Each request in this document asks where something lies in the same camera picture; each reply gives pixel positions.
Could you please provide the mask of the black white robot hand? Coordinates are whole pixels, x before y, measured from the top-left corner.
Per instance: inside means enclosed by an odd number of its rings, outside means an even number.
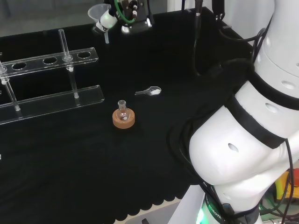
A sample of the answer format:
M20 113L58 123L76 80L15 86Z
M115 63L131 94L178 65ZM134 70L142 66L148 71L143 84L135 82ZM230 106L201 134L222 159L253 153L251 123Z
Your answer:
M145 32L154 25L148 0L106 0L92 6L88 16L95 22L94 30L104 34L117 24L126 35Z

